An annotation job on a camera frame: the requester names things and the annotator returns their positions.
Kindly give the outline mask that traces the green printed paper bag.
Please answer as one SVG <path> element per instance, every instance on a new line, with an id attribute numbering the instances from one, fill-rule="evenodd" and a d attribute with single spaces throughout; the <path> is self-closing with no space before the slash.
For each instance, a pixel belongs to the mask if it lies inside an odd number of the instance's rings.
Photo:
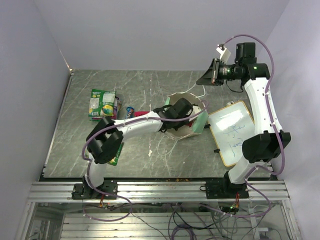
<path id="1" fill-rule="evenodd" d="M 202 95 L 195 95 L 195 94 L 191 93 L 191 89 L 194 88 L 195 86 L 196 86 L 196 84 L 194 84 L 191 88 L 189 88 L 186 91 L 180 91 L 180 92 L 175 92 L 175 93 L 170 94 L 167 97 L 165 104 L 172 105 L 172 104 L 176 103 L 180 98 L 185 98 L 193 106 L 199 106 L 201 108 L 201 110 L 205 109 L 207 104 L 203 103 L 202 100 L 207 95 L 206 89 L 203 86 L 202 87 L 203 94 Z M 164 134 L 168 139 L 171 139 L 174 141 L 173 146 L 168 152 L 160 154 L 159 147 L 160 147 L 160 144 L 164 138 L 164 137 L 162 137 L 157 145 L 157 153 L 161 156 L 170 155 L 172 153 L 172 151 L 174 150 L 174 148 L 176 147 L 178 141 L 200 135 L 205 128 L 208 117 L 209 117 L 209 114 L 208 114 L 207 110 L 204 110 L 204 112 L 200 113 L 198 116 L 192 117 L 191 119 L 189 119 L 188 122 L 186 122 L 186 124 L 181 126 L 179 129 L 175 130 L 174 128 L 172 128 L 172 129 L 167 130 Z"/>

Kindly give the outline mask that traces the red snack packet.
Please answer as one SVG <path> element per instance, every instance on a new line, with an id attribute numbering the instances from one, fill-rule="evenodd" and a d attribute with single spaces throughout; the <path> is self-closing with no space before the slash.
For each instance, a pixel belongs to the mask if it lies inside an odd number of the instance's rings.
<path id="1" fill-rule="evenodd" d="M 148 113 L 149 111 L 135 111 L 134 117 L 138 119 L 145 118 Z"/>

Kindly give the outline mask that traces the blue snack packet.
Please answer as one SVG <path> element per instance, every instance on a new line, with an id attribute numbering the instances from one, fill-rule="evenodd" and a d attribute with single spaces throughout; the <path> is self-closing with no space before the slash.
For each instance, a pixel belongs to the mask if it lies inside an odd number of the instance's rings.
<path id="1" fill-rule="evenodd" d="M 131 119 L 134 117 L 134 112 L 135 112 L 135 109 L 131 106 L 128 106 L 126 108 L 126 115 L 125 115 L 125 119 Z"/>

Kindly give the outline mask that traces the green yellow snack box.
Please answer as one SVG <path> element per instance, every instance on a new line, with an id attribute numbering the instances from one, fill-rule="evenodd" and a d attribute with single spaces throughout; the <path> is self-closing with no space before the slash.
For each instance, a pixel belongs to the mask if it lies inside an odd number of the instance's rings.
<path id="1" fill-rule="evenodd" d="M 92 89 L 89 99 L 89 117 L 111 117 L 114 113 L 116 91 Z"/>

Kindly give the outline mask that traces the green Fox's candy packet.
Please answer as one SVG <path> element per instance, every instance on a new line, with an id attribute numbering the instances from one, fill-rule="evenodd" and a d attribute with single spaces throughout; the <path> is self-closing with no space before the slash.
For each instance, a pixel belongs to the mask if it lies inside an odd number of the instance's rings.
<path id="1" fill-rule="evenodd" d="M 124 143 L 122 142 L 117 150 L 115 157 L 110 162 L 108 162 L 109 165 L 116 166 L 118 164 L 118 160 L 120 158 L 123 146 L 124 146 Z"/>

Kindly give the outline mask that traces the green snack packet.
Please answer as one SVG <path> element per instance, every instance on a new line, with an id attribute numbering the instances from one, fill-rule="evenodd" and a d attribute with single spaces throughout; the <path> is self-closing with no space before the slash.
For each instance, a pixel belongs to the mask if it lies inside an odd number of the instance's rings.
<path id="1" fill-rule="evenodd" d="M 90 121 L 99 121 L 103 117 L 110 117 L 112 120 L 116 120 L 118 118 L 119 110 L 122 106 L 122 102 L 118 96 L 113 98 L 113 102 L 99 101 L 99 104 L 97 104 L 97 102 L 97 98 L 90 99 L 90 108 L 88 114 Z"/>

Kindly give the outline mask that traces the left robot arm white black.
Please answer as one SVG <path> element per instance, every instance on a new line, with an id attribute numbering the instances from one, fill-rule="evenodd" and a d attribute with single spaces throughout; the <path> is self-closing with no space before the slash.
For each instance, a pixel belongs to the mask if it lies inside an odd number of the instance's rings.
<path id="1" fill-rule="evenodd" d="M 96 199 L 102 193 L 104 174 L 102 165 L 116 157 L 121 144 L 138 135 L 177 131 L 193 121 L 201 109 L 180 98 L 175 104 L 153 109 L 147 114 L 124 120 L 104 117 L 86 138 L 81 156 L 88 161 L 87 173 L 83 177 L 85 194 Z"/>

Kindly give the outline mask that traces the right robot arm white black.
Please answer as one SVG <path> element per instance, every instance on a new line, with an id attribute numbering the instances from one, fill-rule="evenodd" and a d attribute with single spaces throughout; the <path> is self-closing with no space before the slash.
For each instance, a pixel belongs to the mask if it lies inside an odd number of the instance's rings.
<path id="1" fill-rule="evenodd" d="M 258 63 L 256 44 L 243 42 L 236 45 L 233 64 L 227 64 L 231 55 L 224 44 L 216 49 L 220 56 L 214 58 L 208 70 L 197 81 L 197 85 L 221 86 L 228 81 L 240 80 L 253 113 L 254 134 L 242 143 L 242 156 L 223 177 L 205 184 L 208 199 L 232 197 L 248 198 L 245 182 L 256 170 L 269 169 L 266 164 L 278 156 L 284 157 L 284 149 L 291 141 L 277 118 L 270 83 L 272 75 L 266 63 Z"/>

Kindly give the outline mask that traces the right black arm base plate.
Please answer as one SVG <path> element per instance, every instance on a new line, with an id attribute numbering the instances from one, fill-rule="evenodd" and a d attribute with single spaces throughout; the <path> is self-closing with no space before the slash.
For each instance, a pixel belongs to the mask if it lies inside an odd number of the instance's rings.
<path id="1" fill-rule="evenodd" d="M 249 198 L 247 185 L 231 183 L 227 178 L 212 178 L 199 187 L 207 199 L 240 199 Z"/>

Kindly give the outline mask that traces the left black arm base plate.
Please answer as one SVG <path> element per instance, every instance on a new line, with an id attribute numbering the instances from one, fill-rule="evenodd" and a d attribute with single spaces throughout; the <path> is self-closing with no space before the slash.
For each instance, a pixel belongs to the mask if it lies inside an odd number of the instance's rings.
<path id="1" fill-rule="evenodd" d="M 113 180 L 104 180 L 103 184 L 97 187 L 98 191 L 91 188 L 86 181 L 73 186 L 71 193 L 72 200 L 115 200 L 118 193 L 118 185 Z"/>

